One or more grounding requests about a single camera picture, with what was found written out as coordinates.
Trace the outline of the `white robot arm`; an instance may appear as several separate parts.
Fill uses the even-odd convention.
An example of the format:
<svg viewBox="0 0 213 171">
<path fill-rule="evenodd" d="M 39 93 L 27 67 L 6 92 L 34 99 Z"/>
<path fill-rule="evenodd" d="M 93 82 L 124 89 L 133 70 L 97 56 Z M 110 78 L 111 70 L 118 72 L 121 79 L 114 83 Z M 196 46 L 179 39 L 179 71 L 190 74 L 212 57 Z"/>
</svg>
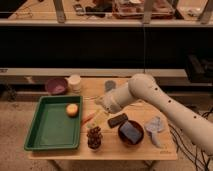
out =
<svg viewBox="0 0 213 171">
<path fill-rule="evenodd" d="M 137 100 L 156 107 L 213 158 L 213 123 L 169 97 L 151 75 L 135 74 L 120 87 L 100 96 L 96 103 L 110 114 L 115 114 Z"/>
</svg>

